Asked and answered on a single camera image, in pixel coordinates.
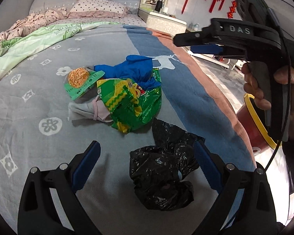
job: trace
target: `red paper cutting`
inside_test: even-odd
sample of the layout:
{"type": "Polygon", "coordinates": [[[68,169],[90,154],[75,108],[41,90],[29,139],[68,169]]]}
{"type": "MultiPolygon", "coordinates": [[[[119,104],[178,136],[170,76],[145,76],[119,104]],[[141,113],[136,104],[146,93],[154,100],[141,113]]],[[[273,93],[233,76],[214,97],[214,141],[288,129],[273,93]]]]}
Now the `red paper cutting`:
{"type": "Polygon", "coordinates": [[[233,18],[233,14],[236,13],[236,10],[235,10],[236,6],[237,6],[236,1],[235,0],[232,1],[232,6],[230,7],[230,11],[227,13],[228,18],[233,18]]]}

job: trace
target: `human hand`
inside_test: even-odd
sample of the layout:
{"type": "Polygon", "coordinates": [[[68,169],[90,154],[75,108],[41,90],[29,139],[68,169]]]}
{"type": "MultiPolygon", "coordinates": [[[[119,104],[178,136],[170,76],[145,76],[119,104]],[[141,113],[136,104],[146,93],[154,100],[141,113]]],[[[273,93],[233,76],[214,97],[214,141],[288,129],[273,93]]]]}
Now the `human hand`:
{"type": "MultiPolygon", "coordinates": [[[[264,92],[258,88],[258,83],[249,71],[247,63],[242,67],[242,73],[245,75],[246,84],[244,85],[245,92],[255,97],[255,104],[258,108],[263,110],[269,110],[271,103],[264,99],[264,92]]],[[[286,85],[288,83],[288,67],[284,66],[276,71],[274,74],[276,82],[286,85]]],[[[294,68],[291,68],[291,111],[290,111],[290,126],[289,126],[289,138],[294,140],[294,68]]]]}

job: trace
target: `black thermos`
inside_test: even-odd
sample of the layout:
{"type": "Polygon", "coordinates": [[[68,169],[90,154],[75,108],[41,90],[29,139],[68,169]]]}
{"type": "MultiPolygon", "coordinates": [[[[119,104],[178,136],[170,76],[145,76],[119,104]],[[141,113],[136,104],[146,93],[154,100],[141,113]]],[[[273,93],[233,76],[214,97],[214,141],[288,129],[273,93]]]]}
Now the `black thermos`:
{"type": "Polygon", "coordinates": [[[163,3],[163,0],[158,0],[156,3],[156,8],[154,10],[157,12],[160,12],[160,10],[162,8],[162,3],[163,3]]]}

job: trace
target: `green blanket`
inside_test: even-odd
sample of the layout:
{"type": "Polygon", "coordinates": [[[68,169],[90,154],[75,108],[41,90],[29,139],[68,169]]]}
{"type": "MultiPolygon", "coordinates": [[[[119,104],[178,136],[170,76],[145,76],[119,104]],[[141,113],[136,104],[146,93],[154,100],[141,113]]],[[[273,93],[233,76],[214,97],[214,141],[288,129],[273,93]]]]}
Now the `green blanket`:
{"type": "Polygon", "coordinates": [[[0,49],[0,79],[27,57],[37,54],[81,31],[107,24],[116,25],[119,23],[97,22],[44,26],[26,37],[3,41],[0,49]]]}

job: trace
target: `blue gripper pad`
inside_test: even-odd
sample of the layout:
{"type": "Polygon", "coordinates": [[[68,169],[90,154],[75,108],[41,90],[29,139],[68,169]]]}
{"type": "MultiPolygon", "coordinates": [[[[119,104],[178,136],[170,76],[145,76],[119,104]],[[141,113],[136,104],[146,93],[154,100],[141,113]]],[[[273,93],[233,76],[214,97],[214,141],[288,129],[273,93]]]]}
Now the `blue gripper pad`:
{"type": "Polygon", "coordinates": [[[196,161],[198,162],[202,172],[204,173],[211,189],[216,190],[218,194],[220,194],[223,189],[223,185],[221,174],[218,168],[205,150],[205,146],[203,146],[203,143],[199,143],[198,141],[196,141],[193,145],[193,148],[196,161]]]}
{"type": "Polygon", "coordinates": [[[77,166],[72,174],[72,191],[74,193],[83,189],[90,173],[100,157],[100,154],[100,144],[95,142],[95,144],[87,151],[79,166],[77,166]]]}

